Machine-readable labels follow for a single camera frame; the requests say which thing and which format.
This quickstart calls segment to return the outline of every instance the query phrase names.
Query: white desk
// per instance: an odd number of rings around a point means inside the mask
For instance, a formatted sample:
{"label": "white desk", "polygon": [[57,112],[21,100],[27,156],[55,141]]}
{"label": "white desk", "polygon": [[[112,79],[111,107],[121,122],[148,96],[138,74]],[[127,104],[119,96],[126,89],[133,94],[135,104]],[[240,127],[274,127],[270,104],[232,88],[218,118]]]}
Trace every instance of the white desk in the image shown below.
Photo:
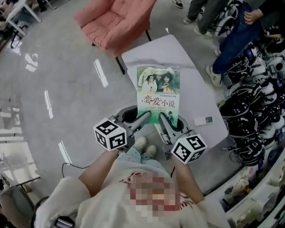
{"label": "white desk", "polygon": [[34,11],[28,6],[27,4],[28,0],[19,0],[15,5],[14,5],[14,9],[9,13],[6,21],[12,26],[14,27],[17,31],[19,31],[22,35],[26,36],[27,34],[21,29],[19,28],[12,20],[13,18],[20,12],[20,10],[25,7],[30,14],[39,22],[41,23],[42,20],[38,18],[38,16],[36,15],[36,13],[34,13]]}
{"label": "white desk", "polygon": [[[202,136],[209,148],[213,148],[227,137],[226,126],[208,86],[173,35],[164,36],[125,52],[122,59],[135,87],[138,66],[180,67],[179,115],[187,121],[191,129]],[[213,123],[195,126],[194,118],[201,116],[212,116]]]}

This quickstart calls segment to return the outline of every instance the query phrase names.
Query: book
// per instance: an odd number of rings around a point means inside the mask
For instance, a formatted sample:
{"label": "book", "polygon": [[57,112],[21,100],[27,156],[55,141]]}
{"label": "book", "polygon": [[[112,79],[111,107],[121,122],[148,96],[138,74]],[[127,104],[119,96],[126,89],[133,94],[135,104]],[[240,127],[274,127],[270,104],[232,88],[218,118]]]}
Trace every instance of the book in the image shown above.
{"label": "book", "polygon": [[137,67],[138,115],[151,111],[148,123],[159,124],[163,112],[177,127],[180,101],[180,68],[162,66]]}

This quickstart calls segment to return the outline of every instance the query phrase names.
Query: black strap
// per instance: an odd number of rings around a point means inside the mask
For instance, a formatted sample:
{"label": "black strap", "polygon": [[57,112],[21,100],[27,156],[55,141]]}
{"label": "black strap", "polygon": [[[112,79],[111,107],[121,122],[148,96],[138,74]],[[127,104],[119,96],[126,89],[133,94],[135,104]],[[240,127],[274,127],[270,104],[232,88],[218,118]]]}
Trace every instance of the black strap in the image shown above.
{"label": "black strap", "polygon": [[37,212],[37,209],[41,206],[41,204],[47,200],[49,197],[44,197],[42,199],[40,199],[38,201],[38,203],[35,205],[35,209],[34,209],[34,214],[32,216],[32,219],[30,220],[30,228],[34,228],[35,227],[35,220],[36,220],[36,212]]}

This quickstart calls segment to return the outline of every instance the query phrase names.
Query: white sneaker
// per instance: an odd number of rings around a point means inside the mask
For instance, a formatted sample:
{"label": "white sneaker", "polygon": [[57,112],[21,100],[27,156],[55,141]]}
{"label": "white sneaker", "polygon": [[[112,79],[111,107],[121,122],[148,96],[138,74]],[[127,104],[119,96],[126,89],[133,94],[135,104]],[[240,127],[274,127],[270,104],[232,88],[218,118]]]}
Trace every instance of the white sneaker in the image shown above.
{"label": "white sneaker", "polygon": [[214,50],[214,55],[216,55],[217,57],[221,54],[222,52],[220,51],[220,49]]}
{"label": "white sneaker", "polygon": [[156,155],[157,152],[157,148],[155,145],[150,145],[148,146],[148,148],[146,149],[146,153],[151,155],[152,159],[154,158],[154,156]]}
{"label": "white sneaker", "polygon": [[222,85],[222,76],[220,74],[215,74],[213,71],[212,71],[212,66],[210,65],[207,65],[206,66],[206,72],[207,74],[209,75],[209,77],[211,78],[211,81],[212,83],[214,84],[214,86],[218,87],[218,88],[221,88],[223,85]]}
{"label": "white sneaker", "polygon": [[132,147],[136,148],[137,150],[143,150],[143,148],[147,145],[148,140],[146,137],[139,137]]}
{"label": "white sneaker", "polygon": [[192,24],[194,21],[192,21],[192,20],[188,19],[188,17],[186,17],[186,18],[184,18],[183,22],[185,25],[189,25],[189,24]]}
{"label": "white sneaker", "polygon": [[202,34],[198,27],[194,28],[194,32],[196,34],[198,34],[199,36],[203,36],[206,39],[212,39],[213,38],[213,35],[211,35],[211,33],[209,31],[207,31],[205,34]]}

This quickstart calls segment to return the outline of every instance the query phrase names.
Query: sneaker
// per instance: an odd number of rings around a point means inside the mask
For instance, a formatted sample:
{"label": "sneaker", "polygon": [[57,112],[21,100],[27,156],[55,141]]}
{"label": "sneaker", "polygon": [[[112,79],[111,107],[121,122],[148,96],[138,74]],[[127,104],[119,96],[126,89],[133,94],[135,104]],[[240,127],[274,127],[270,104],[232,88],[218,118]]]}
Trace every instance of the sneaker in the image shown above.
{"label": "sneaker", "polygon": [[214,86],[221,88],[222,87],[222,76],[220,74],[215,74],[212,72],[212,66],[207,65],[206,66],[206,72],[209,75],[209,77],[211,78],[212,83],[214,84]]}
{"label": "sneaker", "polygon": [[206,39],[212,39],[213,38],[213,35],[211,35],[211,33],[209,31],[207,31],[205,34],[202,34],[198,27],[194,28],[194,32],[196,34],[198,34],[199,36],[203,36]]}
{"label": "sneaker", "polygon": [[146,149],[146,153],[149,154],[152,159],[154,158],[154,156],[156,155],[157,152],[157,148],[155,145],[150,145],[147,149]]}
{"label": "sneaker", "polygon": [[221,54],[222,52],[220,51],[220,49],[214,50],[214,55],[216,55],[217,57]]}
{"label": "sneaker", "polygon": [[182,9],[184,6],[182,5],[181,0],[172,0],[176,7]]}
{"label": "sneaker", "polygon": [[186,17],[186,18],[183,20],[183,22],[184,22],[185,25],[189,25],[189,24],[192,24],[192,23],[193,23],[193,21],[190,20],[190,19],[188,19],[188,17]]}
{"label": "sneaker", "polygon": [[139,151],[142,151],[143,148],[147,145],[148,140],[146,137],[139,137],[132,147],[136,148]]}

